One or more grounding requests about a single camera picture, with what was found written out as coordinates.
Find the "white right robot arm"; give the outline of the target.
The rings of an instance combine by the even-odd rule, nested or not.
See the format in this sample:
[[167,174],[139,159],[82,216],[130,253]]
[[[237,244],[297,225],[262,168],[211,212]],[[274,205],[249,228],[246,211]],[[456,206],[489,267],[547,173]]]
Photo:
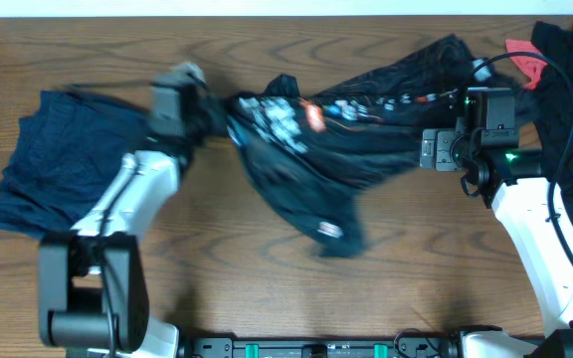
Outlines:
[[499,328],[463,328],[457,357],[573,357],[573,226],[557,185],[540,169],[541,150],[521,148],[515,128],[453,128],[422,133],[420,165],[461,171],[467,196],[482,198],[509,234],[534,289],[544,338],[530,343]]

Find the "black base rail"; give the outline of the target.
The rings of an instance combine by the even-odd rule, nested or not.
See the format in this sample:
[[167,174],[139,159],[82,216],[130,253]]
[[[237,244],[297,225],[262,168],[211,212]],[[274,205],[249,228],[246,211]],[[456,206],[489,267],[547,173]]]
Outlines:
[[457,344],[440,337],[402,335],[392,340],[200,338],[192,358],[451,358]]

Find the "red cloth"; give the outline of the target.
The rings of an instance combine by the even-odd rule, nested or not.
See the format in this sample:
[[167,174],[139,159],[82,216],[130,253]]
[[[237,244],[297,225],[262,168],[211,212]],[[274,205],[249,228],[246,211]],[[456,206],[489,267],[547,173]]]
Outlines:
[[[541,54],[531,42],[523,40],[507,39],[505,41],[505,48],[508,53],[528,52],[537,55]],[[524,85],[524,87],[527,90],[534,90],[540,83],[542,72],[547,64],[542,60],[523,56],[512,57],[511,60],[517,68],[529,78],[529,82]]]

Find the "black printed cycling jersey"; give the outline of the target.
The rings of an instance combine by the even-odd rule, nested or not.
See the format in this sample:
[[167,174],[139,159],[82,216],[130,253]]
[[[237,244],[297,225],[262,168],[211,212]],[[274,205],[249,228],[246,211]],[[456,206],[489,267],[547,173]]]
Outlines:
[[226,99],[227,129],[268,205],[321,256],[351,258],[366,248],[358,195],[418,167],[423,131],[455,125],[461,85],[514,90],[518,117],[529,113],[516,80],[450,35],[314,96],[280,75]]

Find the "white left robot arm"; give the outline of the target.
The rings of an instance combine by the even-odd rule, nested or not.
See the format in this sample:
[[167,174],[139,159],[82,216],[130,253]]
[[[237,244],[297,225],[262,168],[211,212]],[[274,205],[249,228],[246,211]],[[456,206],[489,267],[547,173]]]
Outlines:
[[151,315],[139,244],[179,192],[218,106],[204,81],[157,80],[148,128],[93,208],[38,252],[39,335],[75,357],[187,357],[180,329]]

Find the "folded navy blue shirt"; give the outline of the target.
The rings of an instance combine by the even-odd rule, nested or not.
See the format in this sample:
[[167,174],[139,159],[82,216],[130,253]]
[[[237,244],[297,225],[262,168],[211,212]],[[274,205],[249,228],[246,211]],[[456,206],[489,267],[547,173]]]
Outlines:
[[146,112],[117,98],[43,90],[19,119],[0,180],[0,230],[40,239],[68,230],[102,196],[147,132]]

